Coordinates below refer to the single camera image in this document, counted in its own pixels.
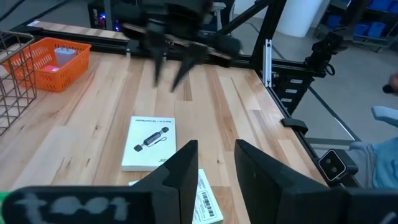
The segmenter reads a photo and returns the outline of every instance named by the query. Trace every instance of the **product box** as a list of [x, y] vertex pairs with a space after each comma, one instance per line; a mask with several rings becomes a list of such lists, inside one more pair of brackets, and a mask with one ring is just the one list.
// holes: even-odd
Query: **product box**
[[132, 116], [123, 171], [153, 171], [177, 150], [174, 118]]
[[[139, 180], [132, 181], [129, 186], [133, 186]], [[217, 224], [224, 220], [223, 214], [217, 204], [216, 198], [207, 181], [205, 171], [199, 170], [197, 198], [193, 211], [193, 224]]]

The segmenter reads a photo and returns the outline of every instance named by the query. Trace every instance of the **wire basket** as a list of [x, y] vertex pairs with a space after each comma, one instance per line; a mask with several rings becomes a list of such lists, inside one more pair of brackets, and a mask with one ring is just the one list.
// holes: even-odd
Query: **wire basket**
[[0, 31], [0, 136], [37, 96], [30, 34]]

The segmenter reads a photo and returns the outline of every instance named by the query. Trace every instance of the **barcode label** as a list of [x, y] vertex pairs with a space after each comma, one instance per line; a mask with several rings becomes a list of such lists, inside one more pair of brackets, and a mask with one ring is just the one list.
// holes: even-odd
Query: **barcode label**
[[206, 206], [207, 210], [209, 211], [210, 217], [213, 217], [214, 216], [214, 211], [213, 211], [213, 208], [210, 205], [209, 198], [207, 197], [207, 193], [206, 192], [202, 192], [201, 195], [203, 196], [203, 202], [205, 203], [205, 206]]

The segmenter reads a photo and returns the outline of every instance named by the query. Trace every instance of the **orange plastic crate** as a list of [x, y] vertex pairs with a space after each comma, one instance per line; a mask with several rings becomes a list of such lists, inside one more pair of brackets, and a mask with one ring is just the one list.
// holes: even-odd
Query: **orange plastic crate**
[[[70, 60], [67, 64], [56, 72], [45, 71], [48, 65], [58, 67], [57, 58], [55, 57], [55, 49], [63, 47], [76, 50], [76, 57]], [[75, 81], [81, 74], [83, 74], [90, 61], [90, 47], [89, 44], [80, 44], [67, 40], [54, 39], [50, 37], [43, 38], [42, 40], [30, 46], [32, 52], [33, 62], [28, 63], [28, 67], [35, 68], [35, 80], [37, 88], [63, 91], [66, 87]], [[24, 52], [25, 57], [30, 57], [29, 51]], [[12, 67], [15, 70], [16, 79], [23, 79], [23, 67], [21, 65], [21, 56], [15, 55], [11, 57]]]

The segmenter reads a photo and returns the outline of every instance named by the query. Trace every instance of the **wood grain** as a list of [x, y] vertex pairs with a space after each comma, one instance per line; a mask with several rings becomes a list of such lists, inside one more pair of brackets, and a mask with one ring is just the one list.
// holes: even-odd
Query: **wood grain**
[[[46, 29], [122, 39], [110, 31], [39, 22]], [[177, 146], [199, 140], [205, 170], [225, 223], [249, 223], [234, 164], [245, 139], [325, 184], [258, 76], [251, 70], [196, 66], [170, 92], [179, 62], [167, 62], [157, 88], [153, 62], [91, 53], [87, 72], [62, 93], [37, 99], [0, 137], [0, 190], [30, 184], [127, 185], [147, 172], [120, 169], [130, 117], [175, 117]]]

